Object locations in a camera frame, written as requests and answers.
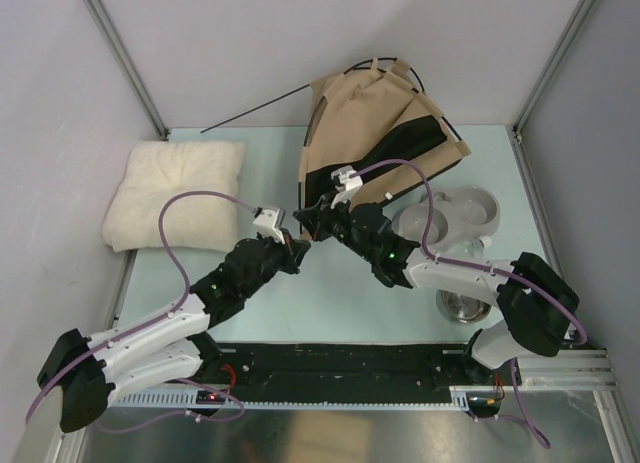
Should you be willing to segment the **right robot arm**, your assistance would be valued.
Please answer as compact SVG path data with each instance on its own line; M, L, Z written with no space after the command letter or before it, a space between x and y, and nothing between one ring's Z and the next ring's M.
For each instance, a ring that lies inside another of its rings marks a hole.
M476 384L514 358L556 356L579 304L576 293L535 254L487 263L429 257L419 243L392 230L377 204L319 203L294 217L313 241L334 238L361 257L386 287L440 289L499 309L501 321L476 331L463 352L463 374Z

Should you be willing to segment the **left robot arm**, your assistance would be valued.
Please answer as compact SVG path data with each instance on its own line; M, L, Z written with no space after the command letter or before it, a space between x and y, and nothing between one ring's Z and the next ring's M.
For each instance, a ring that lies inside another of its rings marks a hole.
M295 275L311 245L286 235L240 240L180 300L123 328L58 337L37 384L62 391L59 427L83 429L118 399L168 380L214 380L222 359L208 330L231 319L278 273Z

